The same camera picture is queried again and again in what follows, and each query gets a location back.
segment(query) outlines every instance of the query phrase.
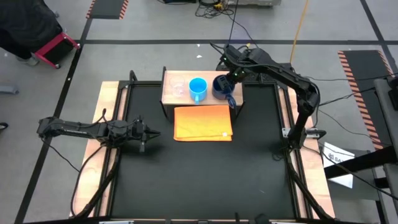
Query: blue mug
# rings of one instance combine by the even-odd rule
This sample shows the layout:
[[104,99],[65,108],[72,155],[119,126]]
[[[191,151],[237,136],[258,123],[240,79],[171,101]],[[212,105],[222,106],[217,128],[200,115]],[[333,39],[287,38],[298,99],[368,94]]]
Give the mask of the blue mug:
[[229,107],[233,109],[236,107],[236,101],[232,96],[234,89],[235,85],[230,84],[225,75],[219,75],[213,80],[211,93],[216,99],[228,100]]
[[199,104],[200,101],[206,98],[207,93],[207,82],[202,78],[194,78],[189,82],[189,92],[191,98],[195,101],[195,104]]

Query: gray floor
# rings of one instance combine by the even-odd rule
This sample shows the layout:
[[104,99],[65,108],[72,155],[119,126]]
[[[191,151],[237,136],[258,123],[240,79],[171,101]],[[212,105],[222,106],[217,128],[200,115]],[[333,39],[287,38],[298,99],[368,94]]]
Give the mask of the gray floor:
[[[90,0],[47,0],[57,10],[59,22],[79,39],[85,26]],[[398,40],[395,9],[397,1],[367,0],[386,40]],[[239,8],[236,20],[254,39],[294,38],[305,0],[283,0],[273,9]],[[94,20],[88,40],[227,39],[231,20],[195,17],[197,5],[168,6],[156,0],[130,1],[123,20]],[[233,39],[248,39],[235,26]],[[377,40],[362,5],[357,0],[310,1],[300,33],[301,40]],[[288,62],[291,45],[260,45],[277,62]],[[298,45],[293,61],[296,71],[315,78],[344,78],[338,50],[381,50],[378,45]],[[389,46],[398,58],[398,46]],[[12,223],[33,171],[41,142],[35,134],[37,121],[53,115],[73,54],[60,70],[44,63],[35,68],[20,65],[14,56],[0,49],[0,81],[16,83],[19,95],[0,95],[0,118],[10,124],[0,134],[0,222]],[[214,70],[219,54],[209,45],[85,45],[70,86],[61,118],[89,123],[102,81],[123,80],[134,70],[140,80],[160,80],[162,67],[169,70]],[[346,82],[317,82],[322,101],[351,93]],[[341,100],[322,108],[351,131],[366,134],[354,99]],[[364,136],[344,132],[334,121],[320,114],[318,127],[328,131],[322,139],[339,147],[372,150]],[[52,141],[65,157],[80,166],[86,140],[60,136]],[[56,153],[49,151],[25,222],[66,218],[76,172]],[[389,218],[397,221],[391,200],[386,200]],[[378,222],[374,202],[333,199],[336,216],[346,221]]]

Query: black tabletop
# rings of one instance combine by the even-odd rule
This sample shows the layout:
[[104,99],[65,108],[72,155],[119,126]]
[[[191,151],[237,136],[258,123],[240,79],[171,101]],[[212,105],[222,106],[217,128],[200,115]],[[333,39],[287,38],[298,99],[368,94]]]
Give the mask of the black tabletop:
[[177,142],[174,125],[159,102],[159,86],[135,86],[127,120],[139,114],[162,135],[148,142],[146,156],[123,149],[113,218],[271,219],[294,217],[281,148],[281,124],[274,86],[246,87],[246,104],[233,124],[231,142]]

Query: black mat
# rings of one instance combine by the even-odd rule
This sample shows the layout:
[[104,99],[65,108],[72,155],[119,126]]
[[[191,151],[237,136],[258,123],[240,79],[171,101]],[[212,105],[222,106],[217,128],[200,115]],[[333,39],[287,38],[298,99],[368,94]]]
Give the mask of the black mat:
[[177,142],[160,107],[160,87],[134,87],[128,111],[139,114],[161,137],[150,156],[123,149],[114,190],[113,218],[272,219],[294,217],[281,147],[274,87],[246,88],[246,104],[233,126],[232,142]]
[[93,0],[87,19],[123,19],[129,0]]
[[[343,51],[343,53],[348,64],[347,66],[342,63],[343,67],[349,68],[356,80],[390,74],[389,68],[378,50],[347,50]],[[359,91],[363,91],[374,87],[373,81],[374,80],[358,81],[355,82],[355,84],[350,84],[350,86],[353,91],[356,91],[356,87],[358,87]],[[356,101],[360,110],[365,109],[361,111],[361,114],[365,125],[367,126],[369,135],[377,140],[373,142],[375,148],[380,149],[383,147],[383,144],[379,143],[379,141],[391,144],[386,122],[384,121],[379,100],[375,92],[371,90],[361,93],[361,97],[356,96]]]

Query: clear plastic cup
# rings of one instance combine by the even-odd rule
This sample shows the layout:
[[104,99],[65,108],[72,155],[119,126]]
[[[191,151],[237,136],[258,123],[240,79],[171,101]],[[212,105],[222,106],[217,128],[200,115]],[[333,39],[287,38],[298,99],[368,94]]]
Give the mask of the clear plastic cup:
[[184,94],[185,79],[181,76],[175,76],[170,79],[170,86],[173,90],[173,95],[180,97]]

